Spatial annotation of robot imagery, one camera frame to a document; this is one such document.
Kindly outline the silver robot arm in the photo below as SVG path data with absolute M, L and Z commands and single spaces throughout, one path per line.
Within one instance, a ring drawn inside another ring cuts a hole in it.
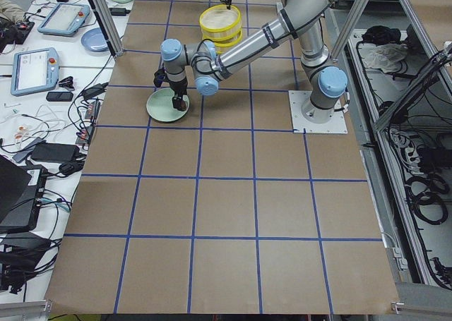
M 282 9 L 275 20 L 262 25 L 228 52 L 217 55 L 210 40 L 182 44 L 167 39 L 160 45 L 162 66 L 154 74 L 154 84 L 168 83 L 174 92 L 175 109 L 185 110 L 186 68 L 194 74 L 196 89 L 203 96 L 214 95 L 221 81 L 288 40 L 298 40 L 302 47 L 301 63 L 312 92 L 307 102 L 309 119 L 331 113 L 347 87 L 347 76 L 333 66 L 324 43 L 320 16 L 330 6 L 329 0 L 281 0 Z

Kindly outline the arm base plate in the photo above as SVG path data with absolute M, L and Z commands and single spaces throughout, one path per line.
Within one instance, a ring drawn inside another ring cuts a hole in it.
M 338 99 L 333 109 L 318 109 L 311 103 L 311 91 L 288 92 L 292 131 L 308 134 L 347 134 L 344 111 Z

